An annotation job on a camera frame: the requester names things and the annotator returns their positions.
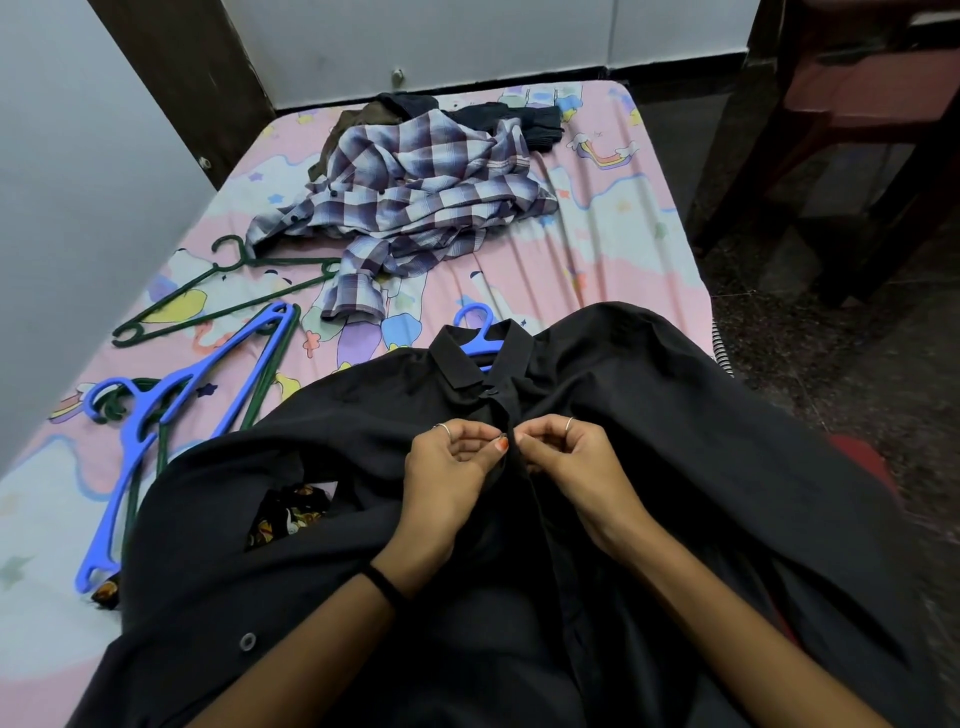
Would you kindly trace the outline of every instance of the black baseboard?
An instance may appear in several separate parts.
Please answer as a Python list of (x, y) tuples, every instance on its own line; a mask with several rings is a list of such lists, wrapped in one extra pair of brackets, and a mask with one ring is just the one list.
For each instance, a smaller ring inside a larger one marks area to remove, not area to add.
[[(476, 84), (461, 84), (430, 88), (416, 93), (439, 96), (447, 93), (470, 93), (486, 91), (491, 88), (503, 88), (508, 85), (563, 84), (582, 81), (610, 80), (627, 85), (632, 92), (642, 90), (643, 102), (662, 101), (683, 96), (703, 96), (711, 93), (723, 93), (732, 87), (737, 72), (746, 60), (746, 53), (729, 53), (723, 56), (708, 56), (683, 61), (664, 61), (627, 66), (625, 68), (607, 68), (591, 66), (569, 71), (538, 73), (531, 76), (518, 76), (497, 81), (484, 81)], [(277, 114), (295, 113), (331, 106), (347, 106), (370, 101), (367, 96), (359, 99), (347, 99), (330, 104), (311, 104), (303, 107), (277, 109)]]

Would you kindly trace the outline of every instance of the pink bedsheet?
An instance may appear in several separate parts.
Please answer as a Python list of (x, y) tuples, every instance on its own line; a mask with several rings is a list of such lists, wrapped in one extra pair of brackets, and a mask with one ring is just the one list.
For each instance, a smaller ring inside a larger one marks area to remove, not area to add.
[[(524, 220), (488, 237), (475, 255), (442, 263), (415, 279), (389, 281), (380, 325), (321, 321), (313, 302), (321, 288), (288, 299), (303, 309), (301, 326), (267, 398), (266, 413), (302, 386), (361, 364), (395, 347), (426, 347), (465, 303), (489, 304), (531, 333), (576, 309), (625, 301), (669, 319), (712, 355), (710, 301), (687, 245), (639, 112), (627, 90), (611, 82), (512, 86), (441, 97), (444, 109), (502, 100), (511, 106), (556, 103), (565, 134), (534, 170), (551, 186), (560, 211)], [(193, 279), (210, 261), (236, 252), (210, 244), (244, 235), (253, 216), (289, 202), (342, 109), (283, 116), (240, 160), (203, 219), (184, 237), (135, 310)], [(289, 255), (322, 255), (328, 242)], [(158, 312), (158, 322), (185, 321), (249, 301), (318, 275), (298, 266), (240, 271), (208, 279)], [(131, 349), (105, 342), (0, 481), (0, 705), (7, 726), (62, 725), (79, 700), (106, 645), (119, 634), (117, 615), (73, 591), (73, 576), (118, 475), (115, 426), (96, 425), (81, 404), (92, 383), (108, 376), (163, 377), (206, 356), (259, 308), (188, 328)], [(176, 428), (172, 452), (205, 439), (233, 400), (262, 348), (254, 337), (231, 353), (197, 392)], [(145, 480), (143, 490), (151, 478)]]

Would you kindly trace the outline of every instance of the wrist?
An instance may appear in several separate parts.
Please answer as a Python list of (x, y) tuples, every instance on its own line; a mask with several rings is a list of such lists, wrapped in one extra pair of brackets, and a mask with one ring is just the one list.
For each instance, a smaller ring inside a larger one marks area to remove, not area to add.
[(402, 595), (412, 599), (440, 570), (445, 560), (445, 554), (438, 549), (395, 535), (371, 564)]
[(623, 537), (624, 566), (648, 579), (654, 572), (669, 568), (682, 551), (681, 543), (652, 519), (629, 528)]

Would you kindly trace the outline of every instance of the dark green hanger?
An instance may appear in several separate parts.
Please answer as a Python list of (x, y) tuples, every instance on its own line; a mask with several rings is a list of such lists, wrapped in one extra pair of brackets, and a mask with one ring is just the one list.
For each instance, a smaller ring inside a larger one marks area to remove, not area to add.
[[(153, 305), (144, 308), (131, 319), (125, 321), (123, 324), (115, 328), (112, 334), (113, 341), (110, 343), (113, 344), (113, 346), (121, 349), (136, 346), (144, 341), (156, 339), (158, 336), (164, 336), (168, 333), (173, 333), (174, 331), (180, 331), (185, 328), (197, 326), (198, 324), (205, 324), (207, 321), (219, 319), (221, 316), (227, 316), (243, 308), (249, 308), (250, 306), (258, 305), (259, 303), (269, 303), (270, 301), (281, 299), (289, 293), (296, 293), (304, 288), (309, 288), (310, 286), (323, 283), (325, 280), (330, 280), (337, 275), (337, 272), (335, 270), (331, 270), (331, 268), (335, 264), (340, 263), (339, 257), (250, 257), (250, 254), (247, 252), (247, 247), (244, 245), (244, 241), (237, 235), (224, 235), (223, 237), (218, 238), (214, 241), (213, 245), (210, 246), (210, 250), (216, 253), (217, 249), (228, 240), (236, 243), (237, 245), (237, 253), (240, 256), (240, 259), (237, 262), (228, 266), (223, 266), (219, 263), (213, 263), (208, 271), (201, 273), (193, 280), (190, 280), (182, 285), (173, 293), (164, 296)], [(179, 298), (187, 291), (192, 290), (194, 287), (214, 274), (230, 273), (231, 271), (236, 271), (244, 267), (263, 268), (266, 266), (282, 267), (286, 265), (320, 265), (321, 274), (314, 279), (305, 280), (303, 283), (296, 283), (295, 285), (288, 286), (287, 288), (277, 291), (276, 293), (271, 293), (267, 296), (261, 296), (258, 299), (253, 299), (252, 301), (238, 303), (230, 308), (224, 308), (221, 311), (215, 311), (214, 313), (207, 313), (204, 316), (197, 316), (195, 318), (188, 319), (187, 321), (181, 321), (179, 324), (173, 324), (166, 328), (159, 328), (156, 331), (150, 331), (148, 333), (143, 327), (143, 320), (150, 314), (154, 313), (155, 311), (159, 311), (163, 306), (174, 299)], [(132, 332), (131, 336), (127, 338), (120, 338), (122, 335), (130, 332)]]
[[(300, 307), (296, 304), (294, 304), (294, 319), (296, 321), (300, 320)], [(259, 328), (257, 333), (269, 336), (275, 329), (276, 323), (271, 326)], [(274, 384), (276, 372), (280, 368), (280, 362), (283, 360), (284, 354), (287, 353), (287, 349), (290, 347), (290, 341), (293, 338), (293, 333), (295, 330), (296, 327), (289, 327), (286, 330), (284, 337), (277, 344), (273, 356), (271, 356), (270, 360), (267, 362), (267, 365), (260, 373), (260, 377), (253, 387), (247, 412), (244, 415), (243, 421), (240, 423), (238, 429), (249, 429), (255, 423), (257, 416), (260, 414), (260, 408), (263, 406), (263, 401), (267, 399), (267, 393), (270, 391), (270, 387)], [(160, 380), (141, 376), (133, 379), (132, 382), (137, 388), (144, 392), (148, 392), (156, 387)], [(160, 476), (160, 473), (164, 468), (167, 467), (167, 462), (169, 461), (170, 427), (173, 424), (168, 423), (163, 425), (160, 423), (160, 418), (163, 417), (164, 412), (167, 411), (167, 408), (173, 403), (174, 399), (177, 398), (177, 395), (181, 391), (182, 387), (174, 387), (171, 389), (167, 396), (164, 397), (159, 403), (157, 409), (151, 412), (150, 416), (144, 421), (144, 428), (151, 425), (156, 425), (157, 427), (156, 477)], [(102, 395), (93, 403), (93, 408), (100, 414), (100, 417), (97, 418), (95, 422), (100, 425), (104, 425), (107, 422), (119, 422), (122, 420), (127, 414), (127, 408), (124, 406), (123, 400), (128, 398), (130, 395), (131, 391), (127, 387), (123, 386), (112, 389), (106, 394)], [(127, 549), (127, 543), (133, 530), (133, 522), (136, 519), (136, 511), (139, 507), (140, 480), (142, 478), (142, 474), (142, 467), (137, 468), (133, 472), (130, 488), (127, 491), (127, 512), (125, 516), (124, 539), (122, 546), (122, 550), (124, 552)]]

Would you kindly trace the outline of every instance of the silver ring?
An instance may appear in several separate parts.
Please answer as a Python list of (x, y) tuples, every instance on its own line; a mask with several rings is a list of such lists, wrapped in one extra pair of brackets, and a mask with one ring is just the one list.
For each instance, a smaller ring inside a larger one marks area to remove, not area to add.
[(437, 429), (437, 427), (442, 427), (443, 429), (446, 430), (446, 434), (449, 435), (449, 437), (450, 437), (450, 442), (452, 443), (452, 442), (453, 442), (453, 433), (450, 432), (450, 428), (447, 427), (446, 425), (444, 425), (444, 423), (436, 423), (435, 425), (433, 425), (432, 427), (430, 427), (430, 429)]

